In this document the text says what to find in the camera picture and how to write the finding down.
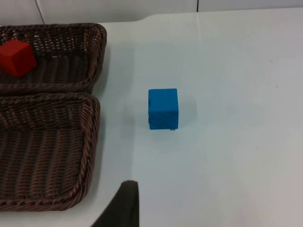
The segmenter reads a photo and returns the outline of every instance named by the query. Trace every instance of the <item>table surface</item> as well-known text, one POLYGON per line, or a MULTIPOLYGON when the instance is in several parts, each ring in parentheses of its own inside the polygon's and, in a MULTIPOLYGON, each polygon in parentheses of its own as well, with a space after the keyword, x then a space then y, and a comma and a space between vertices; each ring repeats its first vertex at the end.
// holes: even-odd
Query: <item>table surface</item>
POLYGON ((1 212, 1 226, 89 227, 128 179, 139 182, 142 227, 302 226, 303 8, 104 27, 90 192, 64 212, 1 212), (168 87, 179 129, 151 131, 148 89, 168 87))

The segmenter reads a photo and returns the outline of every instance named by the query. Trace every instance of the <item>basket rim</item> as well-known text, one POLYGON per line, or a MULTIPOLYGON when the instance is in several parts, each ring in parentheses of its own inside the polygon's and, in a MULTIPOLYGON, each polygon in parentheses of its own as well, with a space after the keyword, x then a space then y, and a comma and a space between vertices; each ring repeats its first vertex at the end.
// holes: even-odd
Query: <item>basket rim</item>
MULTIPOLYGON (((1 104, 9 104, 9 103, 18 103, 18 102, 43 102, 43 101, 50 101, 50 100, 66 100, 66 99, 81 99, 83 102, 90 102, 94 105, 91 107, 93 114, 92 117, 92 124, 91 128, 89 129, 89 134, 96 133, 98 136, 98 130, 99 130, 99 117, 100 117, 100 102, 99 100, 94 97, 93 95, 87 94, 87 93, 54 93, 54 94, 36 94, 36 95, 30 95, 30 96, 7 96, 2 97, 0 103, 1 104)), ((13 207, 22 207, 23 205, 32 204, 33 206, 43 206, 49 203, 48 207, 57 205, 59 209, 57 210, 66 210, 68 208, 71 208, 72 206, 79 203, 85 196, 85 194, 80 195, 80 197, 74 201, 73 199, 78 195, 79 188, 83 185, 83 183, 86 183, 86 180, 89 176, 87 174, 90 157, 87 153, 96 152, 96 144, 93 144, 93 141, 89 138, 88 140, 84 139, 83 149, 82 149, 82 157, 81 157, 81 163, 80 163, 80 170, 79 175, 77 176, 77 181, 72 189, 70 189, 68 192, 66 192, 64 195, 60 195, 58 197, 55 197, 53 199, 46 199, 46 198, 37 198, 37 199, 0 199, 0 207, 2 206, 2 203, 15 203, 12 205, 13 207), (67 206, 64 209, 61 209, 62 205, 64 204, 71 204, 71 206, 67 206)))

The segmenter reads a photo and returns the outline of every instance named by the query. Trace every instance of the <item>blue cube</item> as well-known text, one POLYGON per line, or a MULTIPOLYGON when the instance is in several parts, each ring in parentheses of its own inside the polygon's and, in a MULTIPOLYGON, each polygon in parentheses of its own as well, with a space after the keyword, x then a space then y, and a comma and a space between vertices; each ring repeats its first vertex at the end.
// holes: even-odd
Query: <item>blue cube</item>
POLYGON ((150 129, 177 129, 179 122, 176 88, 148 90, 148 122, 150 129))

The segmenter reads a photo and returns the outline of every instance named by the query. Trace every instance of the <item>black object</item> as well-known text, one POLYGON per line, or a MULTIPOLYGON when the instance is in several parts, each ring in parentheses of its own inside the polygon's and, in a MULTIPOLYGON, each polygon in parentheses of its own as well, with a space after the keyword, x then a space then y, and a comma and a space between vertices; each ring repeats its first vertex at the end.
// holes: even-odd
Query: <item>black object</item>
POLYGON ((139 227, 139 189, 135 181, 125 181, 91 227, 139 227))

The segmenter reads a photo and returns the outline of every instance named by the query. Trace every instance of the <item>woven basket bottom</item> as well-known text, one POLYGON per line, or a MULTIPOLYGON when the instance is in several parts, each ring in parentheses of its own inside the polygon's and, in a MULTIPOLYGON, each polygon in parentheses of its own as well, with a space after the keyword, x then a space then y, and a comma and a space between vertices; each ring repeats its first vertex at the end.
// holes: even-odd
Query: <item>woven basket bottom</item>
POLYGON ((0 131, 0 201, 67 194, 80 173, 83 136, 79 129, 0 131))
POLYGON ((77 83, 85 80, 88 55, 36 57, 37 67, 21 78, 8 76, 0 71, 1 84, 77 83))

